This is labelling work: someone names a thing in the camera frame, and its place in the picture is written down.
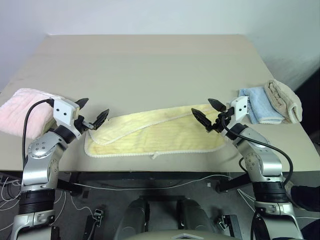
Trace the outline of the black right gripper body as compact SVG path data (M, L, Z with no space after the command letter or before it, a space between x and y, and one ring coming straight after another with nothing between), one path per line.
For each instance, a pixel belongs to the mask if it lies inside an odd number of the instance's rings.
M215 123L212 124L209 121L209 124L205 127L205 130L209 133L211 131L216 131L221 133L225 127L230 123L231 117L235 114L235 108L230 107L228 110L222 111L218 114Z

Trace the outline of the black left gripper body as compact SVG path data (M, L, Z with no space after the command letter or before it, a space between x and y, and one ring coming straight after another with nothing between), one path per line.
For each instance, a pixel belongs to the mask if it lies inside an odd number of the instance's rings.
M74 126L78 131L93 130L95 127L92 123L86 122L85 118L82 115L79 115L78 118L74 121Z

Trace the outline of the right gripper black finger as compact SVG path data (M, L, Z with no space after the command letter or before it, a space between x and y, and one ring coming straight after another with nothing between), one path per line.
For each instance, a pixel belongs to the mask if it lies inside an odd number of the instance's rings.
M212 122L206 117L206 115L198 109L192 108L191 112L195 119L202 124L206 130L212 130L213 125Z
M209 98L208 102L218 112L225 112L227 107L217 99Z

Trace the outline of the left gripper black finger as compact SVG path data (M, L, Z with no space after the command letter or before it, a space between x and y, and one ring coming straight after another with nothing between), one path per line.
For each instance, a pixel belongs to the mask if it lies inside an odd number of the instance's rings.
M79 106L80 109L82 109L88 101L89 101L88 98L81 98L77 100L75 103Z
M97 130L106 121L109 111L110 111L109 109L106 109L103 112L101 112L96 117L96 120L93 123L91 123L92 127L90 129Z

